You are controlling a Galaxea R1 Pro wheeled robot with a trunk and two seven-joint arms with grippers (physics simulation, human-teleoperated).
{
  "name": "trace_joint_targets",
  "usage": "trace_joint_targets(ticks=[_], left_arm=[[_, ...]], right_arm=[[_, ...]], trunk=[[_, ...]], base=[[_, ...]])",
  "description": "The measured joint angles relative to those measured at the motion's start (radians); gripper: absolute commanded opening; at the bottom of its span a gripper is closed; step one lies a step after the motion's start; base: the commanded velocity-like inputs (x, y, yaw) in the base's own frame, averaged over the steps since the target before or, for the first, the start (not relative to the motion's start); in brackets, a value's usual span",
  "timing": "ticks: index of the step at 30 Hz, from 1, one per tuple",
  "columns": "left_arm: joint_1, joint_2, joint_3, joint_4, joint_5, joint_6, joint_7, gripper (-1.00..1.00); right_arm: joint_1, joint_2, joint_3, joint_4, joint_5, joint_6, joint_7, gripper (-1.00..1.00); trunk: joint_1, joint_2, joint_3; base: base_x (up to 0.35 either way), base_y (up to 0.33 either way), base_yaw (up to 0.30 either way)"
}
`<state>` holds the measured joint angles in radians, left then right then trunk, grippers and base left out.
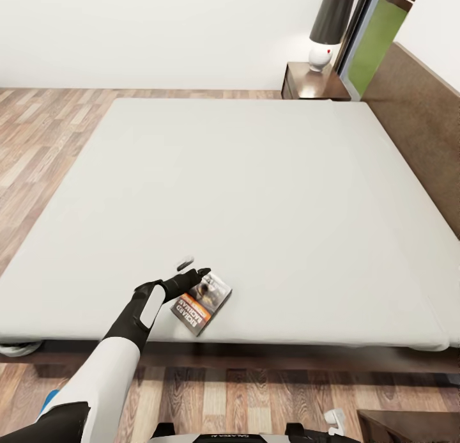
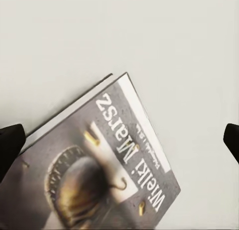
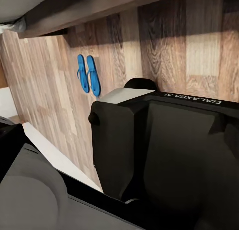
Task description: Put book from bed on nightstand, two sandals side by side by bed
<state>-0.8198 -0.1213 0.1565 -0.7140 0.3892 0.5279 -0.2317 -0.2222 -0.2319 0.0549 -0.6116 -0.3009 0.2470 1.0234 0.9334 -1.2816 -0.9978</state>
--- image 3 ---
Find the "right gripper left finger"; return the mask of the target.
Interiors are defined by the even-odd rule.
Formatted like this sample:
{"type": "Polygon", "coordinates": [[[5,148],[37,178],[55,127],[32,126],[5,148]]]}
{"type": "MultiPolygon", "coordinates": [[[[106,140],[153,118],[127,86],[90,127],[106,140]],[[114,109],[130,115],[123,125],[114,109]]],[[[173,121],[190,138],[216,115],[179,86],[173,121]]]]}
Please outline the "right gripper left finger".
{"type": "Polygon", "coordinates": [[[0,183],[26,143],[21,123],[0,129],[0,183]]]}

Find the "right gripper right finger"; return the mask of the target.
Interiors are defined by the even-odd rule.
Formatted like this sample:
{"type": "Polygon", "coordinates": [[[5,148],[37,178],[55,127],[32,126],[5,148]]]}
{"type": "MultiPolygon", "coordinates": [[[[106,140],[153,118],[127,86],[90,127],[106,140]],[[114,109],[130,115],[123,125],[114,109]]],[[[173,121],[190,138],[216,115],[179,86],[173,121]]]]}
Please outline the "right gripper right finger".
{"type": "Polygon", "coordinates": [[[239,163],[239,125],[228,123],[223,141],[239,163]]]}

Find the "sandal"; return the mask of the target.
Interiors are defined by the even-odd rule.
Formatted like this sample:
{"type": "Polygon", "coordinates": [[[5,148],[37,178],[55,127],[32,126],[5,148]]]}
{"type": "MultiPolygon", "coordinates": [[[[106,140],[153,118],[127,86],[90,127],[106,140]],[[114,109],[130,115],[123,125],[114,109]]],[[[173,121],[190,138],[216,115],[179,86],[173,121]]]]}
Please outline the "sandal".
{"type": "Polygon", "coordinates": [[[88,68],[89,68],[88,73],[90,73],[90,81],[91,81],[90,87],[93,91],[93,94],[96,97],[99,97],[100,83],[99,83],[99,79],[98,79],[97,72],[95,69],[93,57],[92,57],[92,55],[88,55],[86,59],[87,59],[87,64],[88,64],[88,68]]]}
{"type": "Polygon", "coordinates": [[[88,93],[90,85],[88,84],[87,74],[85,72],[84,58],[82,54],[78,54],[78,65],[79,65],[79,74],[80,74],[80,82],[83,90],[88,93]]]}

